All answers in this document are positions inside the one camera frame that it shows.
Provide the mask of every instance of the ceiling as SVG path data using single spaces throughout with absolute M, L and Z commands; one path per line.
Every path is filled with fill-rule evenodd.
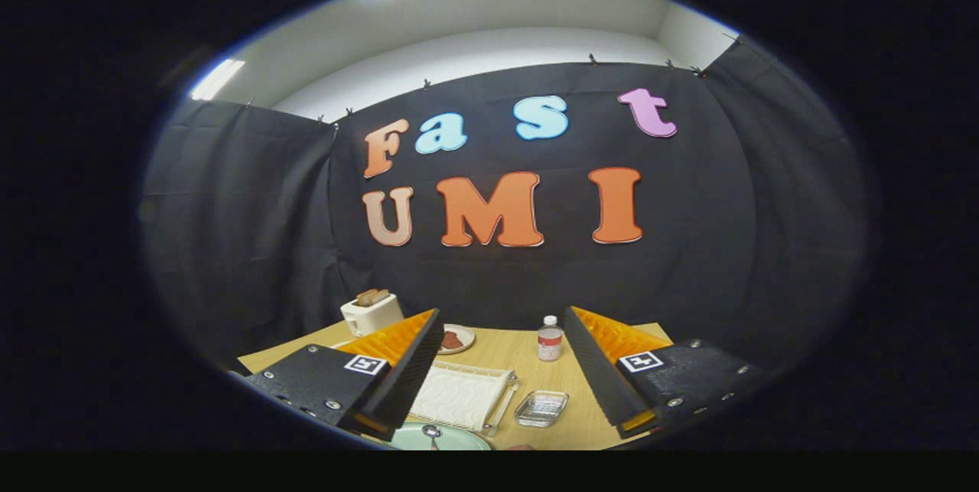
M 328 1 L 237 50 L 231 57 L 246 65 L 218 97 L 270 108 L 367 57 L 483 29 L 550 26 L 655 38 L 670 6 L 668 0 Z

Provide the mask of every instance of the white plate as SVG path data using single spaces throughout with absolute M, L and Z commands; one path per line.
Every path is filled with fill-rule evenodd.
M 472 331 L 472 329 L 469 329 L 468 327 L 463 327 L 461 325 L 455 325 L 455 324 L 445 324 L 444 328 L 445 331 L 454 332 L 455 336 L 459 338 L 459 341 L 462 341 L 462 346 L 457 349 L 445 349 L 443 347 L 440 347 L 438 348 L 439 354 L 460 353 L 468 349 L 469 347 L 473 346 L 473 343 L 476 342 L 476 333 Z
M 422 432 L 422 427 L 426 425 L 427 423 L 405 423 L 396 430 L 389 444 L 398 450 L 431 450 L 431 439 Z M 493 450 L 489 442 L 471 432 L 445 425 L 436 426 L 441 430 L 441 436 L 434 440 L 438 450 Z

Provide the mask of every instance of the letter m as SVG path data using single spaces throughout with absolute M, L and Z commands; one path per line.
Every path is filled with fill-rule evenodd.
M 445 235 L 441 243 L 448 247 L 465 247 L 473 242 L 470 230 L 483 245 L 489 245 L 496 226 L 503 221 L 497 241 L 505 247 L 536 247 L 545 237 L 536 229 L 534 188 L 541 178 L 534 172 L 504 174 L 496 185 L 489 203 L 483 199 L 469 178 L 447 178 L 436 189 L 445 196 Z

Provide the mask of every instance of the white toaster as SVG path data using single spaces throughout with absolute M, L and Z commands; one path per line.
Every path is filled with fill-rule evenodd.
M 343 319 L 354 337 L 370 335 L 379 329 L 405 320 L 402 306 L 398 304 L 398 296 L 394 294 L 371 307 L 360 307 L 356 302 L 357 300 L 354 299 L 340 307 L 340 313 L 343 313 Z

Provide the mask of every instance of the wooden table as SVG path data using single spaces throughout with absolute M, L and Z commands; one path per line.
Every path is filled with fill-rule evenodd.
M 634 326 L 641 331 L 672 342 L 658 324 Z M 504 331 L 472 327 L 476 342 L 472 347 L 452 355 L 440 355 L 436 360 L 461 363 L 465 366 L 486 367 L 492 370 L 514 370 L 520 383 L 503 419 L 500 419 L 496 435 L 483 436 L 496 450 L 528 444 L 536 450 L 603 450 L 625 444 L 647 436 L 643 433 L 627 440 L 619 438 L 615 427 L 609 425 L 602 414 L 574 357 L 574 350 L 567 342 L 563 343 L 561 357 L 554 362 L 538 359 L 536 331 Z M 317 344 L 333 346 L 350 341 L 353 335 L 346 322 L 330 325 L 304 337 L 294 339 L 265 351 L 239 357 L 241 363 L 252 373 L 262 371 L 283 357 L 300 350 L 305 345 Z M 536 428 L 517 425 L 514 420 L 520 402 L 531 391 L 550 390 L 566 392 L 570 400 L 560 418 L 550 427 Z M 418 422 L 409 416 L 408 420 Z

